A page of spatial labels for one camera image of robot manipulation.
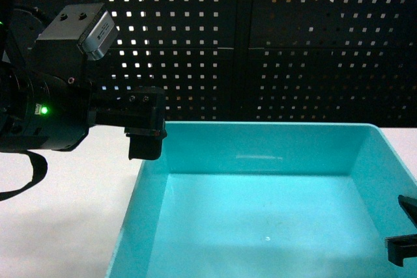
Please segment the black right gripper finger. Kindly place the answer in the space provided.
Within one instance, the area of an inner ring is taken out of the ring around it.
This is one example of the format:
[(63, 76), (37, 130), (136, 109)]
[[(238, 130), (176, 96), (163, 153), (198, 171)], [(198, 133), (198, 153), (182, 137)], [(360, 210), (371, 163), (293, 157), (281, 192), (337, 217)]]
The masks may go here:
[(417, 227), (417, 200), (412, 197), (399, 195), (398, 202), (412, 224)]
[(388, 261), (403, 267), (406, 258), (416, 258), (416, 234), (385, 238)]

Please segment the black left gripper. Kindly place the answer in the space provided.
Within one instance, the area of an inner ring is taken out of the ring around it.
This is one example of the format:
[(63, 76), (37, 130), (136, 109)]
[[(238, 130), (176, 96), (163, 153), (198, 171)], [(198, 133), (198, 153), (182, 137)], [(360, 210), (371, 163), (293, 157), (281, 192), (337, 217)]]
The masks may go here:
[(103, 3), (67, 5), (35, 40), (27, 63), (32, 89), (20, 139), (23, 150), (72, 150), (89, 125), (104, 125), (124, 129), (129, 159), (161, 156), (167, 137), (164, 90), (137, 87), (114, 98), (91, 98), (89, 60), (80, 40), (105, 11)]

